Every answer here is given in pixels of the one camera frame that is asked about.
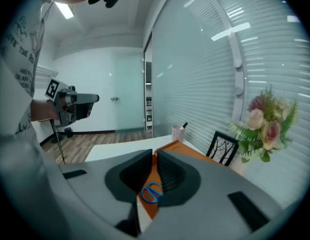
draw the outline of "person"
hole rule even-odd
[[[26,0],[13,17],[0,44],[3,60],[15,79],[32,98],[45,30],[41,11],[43,5],[51,1],[74,4],[86,0]],[[59,119],[54,105],[51,102],[33,99],[16,129],[16,136],[38,146],[37,135],[31,121],[46,119]]]

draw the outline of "white t-shirt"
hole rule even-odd
[[[16,12],[0,45],[0,53],[16,80],[33,98],[35,76],[43,44],[45,24],[41,19],[43,0],[26,0]],[[31,123],[30,106],[15,132],[18,138],[38,146],[36,132]]]

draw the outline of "white ceiling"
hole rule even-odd
[[[127,30],[141,31],[145,24],[149,9],[154,0],[119,0],[117,4],[108,9],[105,3],[100,1],[96,4],[89,5],[83,2],[73,5],[75,16],[65,19],[57,6],[54,4],[46,20],[46,34],[57,43],[62,45],[69,39],[78,39],[78,37],[87,37],[94,33],[94,38],[98,36],[99,31],[103,37],[109,35],[120,35]],[[48,4],[45,5],[43,12],[47,10]],[[121,29],[114,34],[113,29]]]

